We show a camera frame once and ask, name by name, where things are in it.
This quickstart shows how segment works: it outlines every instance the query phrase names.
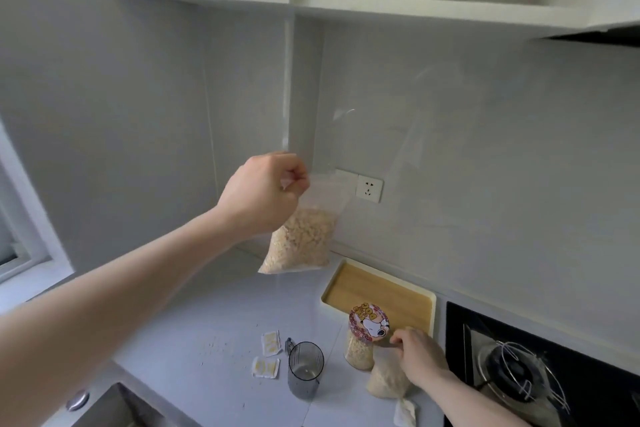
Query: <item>black stovetop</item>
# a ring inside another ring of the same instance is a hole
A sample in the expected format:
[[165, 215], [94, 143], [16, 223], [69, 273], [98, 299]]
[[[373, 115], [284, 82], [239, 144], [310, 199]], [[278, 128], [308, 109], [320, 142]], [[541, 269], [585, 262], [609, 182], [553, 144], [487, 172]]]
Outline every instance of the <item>black stovetop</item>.
[[447, 361], [466, 384], [474, 382], [469, 329], [517, 342], [544, 358], [564, 389], [574, 425], [640, 426], [640, 377], [449, 302]]

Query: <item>window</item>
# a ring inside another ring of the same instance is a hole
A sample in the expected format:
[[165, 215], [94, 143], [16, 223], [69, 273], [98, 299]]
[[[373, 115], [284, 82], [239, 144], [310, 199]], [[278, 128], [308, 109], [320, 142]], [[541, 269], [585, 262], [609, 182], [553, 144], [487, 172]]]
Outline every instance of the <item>window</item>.
[[0, 167], [0, 282], [46, 260], [47, 247]]
[[73, 273], [0, 122], [0, 314]]

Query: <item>snoopy lid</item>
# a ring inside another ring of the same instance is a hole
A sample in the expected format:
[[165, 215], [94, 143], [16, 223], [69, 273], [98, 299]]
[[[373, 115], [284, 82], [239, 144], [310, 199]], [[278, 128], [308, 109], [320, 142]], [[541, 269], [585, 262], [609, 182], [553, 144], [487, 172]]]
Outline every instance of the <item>snoopy lid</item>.
[[362, 341], [379, 341], [389, 334], [389, 318], [377, 305], [364, 302], [349, 312], [349, 329]]

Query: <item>right hand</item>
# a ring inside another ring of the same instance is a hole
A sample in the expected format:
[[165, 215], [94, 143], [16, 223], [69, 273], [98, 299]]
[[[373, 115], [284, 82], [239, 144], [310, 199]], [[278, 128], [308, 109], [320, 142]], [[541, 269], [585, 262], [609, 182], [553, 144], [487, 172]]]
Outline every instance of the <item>right hand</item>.
[[414, 328], [398, 329], [391, 336], [390, 342], [402, 343], [400, 365], [414, 385], [426, 389], [430, 381], [449, 372], [444, 351], [423, 331]]
[[[289, 181], [286, 189], [282, 180]], [[287, 152], [257, 155], [241, 165], [225, 186], [213, 213], [222, 214], [240, 239], [280, 228], [309, 188], [307, 168]]]

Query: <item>wooden cutting board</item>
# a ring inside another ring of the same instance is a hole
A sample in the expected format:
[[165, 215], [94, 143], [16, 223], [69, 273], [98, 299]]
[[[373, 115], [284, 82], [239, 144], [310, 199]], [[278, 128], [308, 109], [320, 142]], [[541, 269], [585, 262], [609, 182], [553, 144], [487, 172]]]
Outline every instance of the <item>wooden cutting board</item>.
[[436, 295], [360, 262], [344, 259], [321, 300], [345, 314], [370, 302], [387, 314], [392, 331], [412, 326], [433, 336]]

